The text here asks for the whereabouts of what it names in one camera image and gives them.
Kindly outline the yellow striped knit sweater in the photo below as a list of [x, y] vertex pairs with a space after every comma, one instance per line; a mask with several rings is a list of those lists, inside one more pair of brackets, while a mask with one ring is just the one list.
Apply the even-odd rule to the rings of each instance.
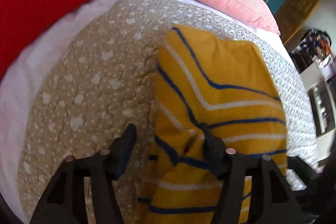
[[177, 25], [159, 50], [154, 143], [137, 190], [137, 223], [209, 223], [222, 182], [203, 156], [205, 123], [238, 152], [285, 173], [286, 118], [259, 48]]

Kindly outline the cluttered clothes rack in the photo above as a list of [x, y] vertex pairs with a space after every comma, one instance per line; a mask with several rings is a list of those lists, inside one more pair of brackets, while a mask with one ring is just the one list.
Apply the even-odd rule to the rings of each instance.
[[331, 38], [326, 31], [310, 29], [289, 55], [299, 73], [302, 73], [313, 63], [322, 69], [332, 65], [335, 60], [331, 45]]

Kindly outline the white shelving unit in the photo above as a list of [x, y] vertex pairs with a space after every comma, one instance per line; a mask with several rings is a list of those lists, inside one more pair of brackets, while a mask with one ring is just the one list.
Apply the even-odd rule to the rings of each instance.
[[313, 112], [318, 161], [324, 161], [331, 154], [335, 138], [335, 95], [317, 64], [312, 63], [300, 76]]

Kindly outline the beige quilted bedspread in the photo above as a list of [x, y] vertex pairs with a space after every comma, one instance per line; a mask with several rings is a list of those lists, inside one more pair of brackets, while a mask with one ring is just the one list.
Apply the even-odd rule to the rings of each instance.
[[19, 198], [31, 221], [52, 176], [67, 156], [93, 156], [137, 129], [125, 173], [113, 187], [123, 220], [137, 223], [137, 190], [154, 143], [159, 50], [173, 26], [250, 39], [259, 48], [286, 118], [286, 158], [317, 166], [310, 100], [295, 67], [246, 28], [176, 0], [119, 0], [85, 26], [52, 68], [30, 111], [18, 167]]

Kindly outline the white bed sheet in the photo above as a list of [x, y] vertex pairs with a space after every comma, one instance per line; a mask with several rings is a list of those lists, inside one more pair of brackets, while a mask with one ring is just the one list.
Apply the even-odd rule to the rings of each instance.
[[[107, 12], [118, 0], [92, 0], [62, 17], [48, 31], [26, 47], [10, 65], [1, 80], [1, 195], [9, 209], [23, 223], [23, 212], [17, 188], [17, 171], [31, 102], [71, 40], [91, 20]], [[209, 9], [218, 16], [237, 23], [222, 12], [195, 0], [177, 0]]]

